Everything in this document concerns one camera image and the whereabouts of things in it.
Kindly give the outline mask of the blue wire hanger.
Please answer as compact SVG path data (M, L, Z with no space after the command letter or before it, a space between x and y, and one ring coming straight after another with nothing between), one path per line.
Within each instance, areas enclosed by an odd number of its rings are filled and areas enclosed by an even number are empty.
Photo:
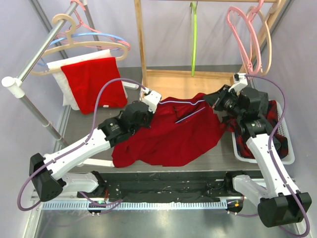
M170 107L172 109L173 116L175 117L175 124L187 120L203 110L206 106L203 100L197 100L195 102L189 100L167 100L160 102L159 105L164 108Z

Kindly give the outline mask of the dark red skirt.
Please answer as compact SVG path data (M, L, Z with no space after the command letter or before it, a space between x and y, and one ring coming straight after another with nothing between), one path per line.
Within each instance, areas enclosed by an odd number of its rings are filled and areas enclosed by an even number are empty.
M168 97L167 100L203 100L203 93L191 99ZM150 128L141 128L127 141L115 146L112 158L116 168L142 161L152 166L180 167L215 147L224 134L218 115L206 101L205 108L181 123L174 123L170 107L158 104Z

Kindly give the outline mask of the white plastic laundry basket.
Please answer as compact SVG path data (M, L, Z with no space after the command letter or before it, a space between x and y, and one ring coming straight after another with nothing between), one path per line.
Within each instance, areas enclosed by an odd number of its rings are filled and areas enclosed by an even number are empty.
M275 100L270 100L265 118L270 122L272 126L275 126L277 124L277 121L280 119L281 114L281 105ZM236 127L237 125L234 119L231 119L226 126L226 129L232 132L235 158L242 162L255 164L256 159L242 140L241 135L238 134ZM280 147L277 148L277 153L282 163L285 165L290 165L294 163L294 151L285 120L283 120L282 123L279 125L273 139L275 143L279 142Z

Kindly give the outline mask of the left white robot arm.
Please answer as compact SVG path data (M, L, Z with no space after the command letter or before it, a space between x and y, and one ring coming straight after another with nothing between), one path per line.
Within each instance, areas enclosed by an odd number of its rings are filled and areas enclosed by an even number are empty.
M119 115L106 119L87 137L53 154L37 153L30 159L32 183L41 202L57 198L63 192L85 192L102 197L106 182L97 171L72 174L70 170L93 155L127 141L140 128L149 127L157 109L155 103L134 101Z

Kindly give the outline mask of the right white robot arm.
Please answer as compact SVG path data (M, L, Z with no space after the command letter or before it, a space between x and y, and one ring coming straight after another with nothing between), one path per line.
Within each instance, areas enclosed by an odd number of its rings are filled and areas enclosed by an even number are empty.
M300 192L279 158L272 138L274 129L264 117L269 103L267 93L250 87L236 93L224 85L203 99L214 110L225 111L235 119L237 131L256 159L266 184L262 187L245 173L236 172L226 176L225 193L246 196L268 228L307 221L312 199L307 192Z

